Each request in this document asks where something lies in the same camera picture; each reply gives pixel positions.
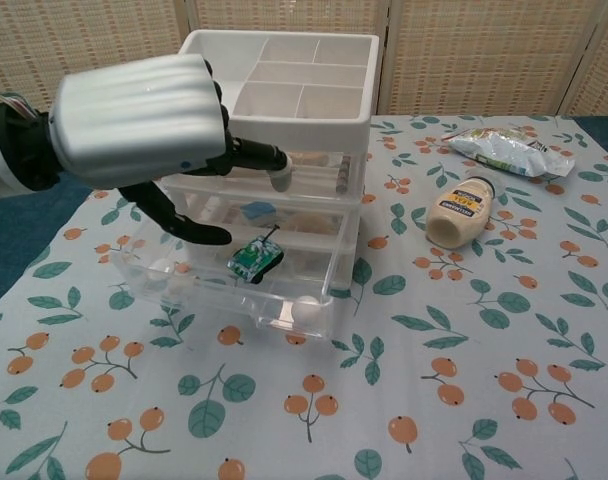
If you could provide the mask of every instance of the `wicker screen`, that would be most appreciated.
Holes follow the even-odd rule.
[[[555,113],[601,1],[404,0],[378,112]]]
[[[0,0],[0,90],[50,105],[66,73],[177,52],[170,0]]]
[[[579,89],[572,99],[572,115],[608,115],[608,26]]]
[[[388,0],[187,0],[194,28],[379,34]]]

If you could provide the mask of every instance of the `floral tablecloth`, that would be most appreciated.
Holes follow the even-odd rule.
[[[427,207],[512,126],[577,164],[504,176],[455,252]],[[134,299],[143,215],[94,192],[0,301],[0,479],[608,479],[608,155],[562,117],[374,117],[330,341]],[[0,252],[12,255],[12,252]]]

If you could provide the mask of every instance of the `snack bag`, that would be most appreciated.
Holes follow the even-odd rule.
[[[445,135],[442,141],[468,158],[526,177],[565,177],[575,166],[575,160],[515,129],[473,128]]]

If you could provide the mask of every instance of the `white storage box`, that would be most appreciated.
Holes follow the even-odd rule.
[[[354,206],[364,183],[378,44],[370,35],[196,30],[180,53],[200,53],[213,67],[234,136],[277,145],[293,158],[294,185],[281,198]],[[340,174],[342,159],[348,178]],[[273,195],[265,174],[190,183]],[[165,184],[184,188],[187,180]]]
[[[222,247],[187,244],[146,222],[113,255],[133,292],[169,306],[211,306],[258,325],[327,337],[331,288],[351,283],[364,184],[378,38],[195,31],[180,53],[213,67],[234,136],[277,145],[293,160],[286,192],[264,171],[163,179],[178,212],[231,232]],[[275,223],[284,259],[257,285],[226,267]]]
[[[282,227],[271,238],[285,256],[259,285],[251,285],[228,270],[226,262],[269,229],[249,221],[242,201],[210,195],[187,198],[184,213],[195,221],[225,227],[233,234],[233,243],[221,247],[189,244],[154,222],[145,222],[125,249],[113,255],[137,296],[169,306],[207,305],[248,314],[258,326],[302,335],[329,334],[334,302],[328,291],[350,286],[359,209],[315,211],[272,204]],[[292,309],[302,305],[312,308],[314,315],[292,315]]]
[[[362,153],[378,44],[372,35],[196,30],[180,53],[213,67],[233,135],[286,151]]]

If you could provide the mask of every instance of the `blue fabric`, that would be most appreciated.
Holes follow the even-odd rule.
[[[608,151],[608,117],[577,117],[575,121]],[[88,187],[63,175],[47,192],[0,200],[0,297],[89,193]]]
[[[574,120],[608,152],[608,117],[576,117]]]

